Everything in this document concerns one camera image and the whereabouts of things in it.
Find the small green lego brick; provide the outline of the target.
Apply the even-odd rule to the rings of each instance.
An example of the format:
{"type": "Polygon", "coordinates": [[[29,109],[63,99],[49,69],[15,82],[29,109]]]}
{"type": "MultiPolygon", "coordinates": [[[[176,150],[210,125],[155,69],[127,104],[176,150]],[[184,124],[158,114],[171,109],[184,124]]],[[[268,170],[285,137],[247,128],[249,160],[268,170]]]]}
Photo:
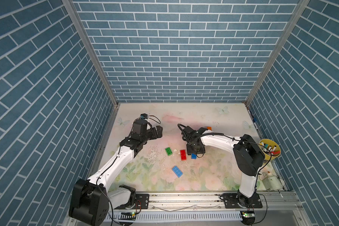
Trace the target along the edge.
{"type": "Polygon", "coordinates": [[[165,148],[165,151],[166,151],[167,156],[170,156],[170,155],[173,154],[173,152],[172,152],[170,147],[165,148]]]}

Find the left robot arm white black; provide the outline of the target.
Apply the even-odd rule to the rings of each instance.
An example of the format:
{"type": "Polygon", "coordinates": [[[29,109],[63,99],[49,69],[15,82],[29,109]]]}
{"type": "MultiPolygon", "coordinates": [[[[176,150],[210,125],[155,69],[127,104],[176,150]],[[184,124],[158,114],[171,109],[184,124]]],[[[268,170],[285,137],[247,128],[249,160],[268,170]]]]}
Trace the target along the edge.
{"type": "Polygon", "coordinates": [[[120,172],[150,140],[163,136],[161,121],[154,115],[141,114],[134,120],[131,131],[120,143],[115,154],[96,173],[79,179],[73,187],[69,213],[90,226],[99,226],[115,208],[133,208],[138,205],[136,190],[121,185],[110,192],[109,188],[120,172]]]}

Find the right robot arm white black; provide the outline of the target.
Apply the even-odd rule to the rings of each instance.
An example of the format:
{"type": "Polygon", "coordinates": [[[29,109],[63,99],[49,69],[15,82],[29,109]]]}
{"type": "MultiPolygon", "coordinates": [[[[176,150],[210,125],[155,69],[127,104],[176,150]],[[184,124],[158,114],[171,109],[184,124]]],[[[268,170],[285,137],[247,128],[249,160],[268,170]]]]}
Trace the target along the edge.
{"type": "Polygon", "coordinates": [[[238,169],[241,171],[241,183],[237,192],[237,201],[241,207],[251,207],[257,198],[258,174],[263,165],[265,154],[250,135],[231,137],[215,133],[201,127],[194,130],[178,124],[182,139],[186,142],[187,154],[204,155],[206,147],[215,147],[233,153],[238,169]]]}

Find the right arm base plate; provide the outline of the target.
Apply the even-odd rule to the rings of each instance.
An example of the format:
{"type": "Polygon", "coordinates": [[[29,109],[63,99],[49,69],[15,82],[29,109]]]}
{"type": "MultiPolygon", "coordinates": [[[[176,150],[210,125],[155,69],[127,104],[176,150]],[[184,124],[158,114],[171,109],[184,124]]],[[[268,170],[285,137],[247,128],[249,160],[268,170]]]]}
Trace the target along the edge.
{"type": "Polygon", "coordinates": [[[241,193],[223,193],[219,196],[224,202],[226,209],[261,209],[263,204],[259,194],[255,193],[251,198],[248,198],[241,193]]]}

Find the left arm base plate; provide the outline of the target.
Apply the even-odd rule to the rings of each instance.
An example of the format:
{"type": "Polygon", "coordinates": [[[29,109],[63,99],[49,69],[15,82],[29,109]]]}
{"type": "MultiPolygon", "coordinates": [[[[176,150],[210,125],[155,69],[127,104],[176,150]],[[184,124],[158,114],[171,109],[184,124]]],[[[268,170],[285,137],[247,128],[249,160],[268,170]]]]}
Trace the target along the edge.
{"type": "Polygon", "coordinates": [[[148,209],[149,194],[130,195],[129,201],[124,205],[125,209],[148,209]]]}

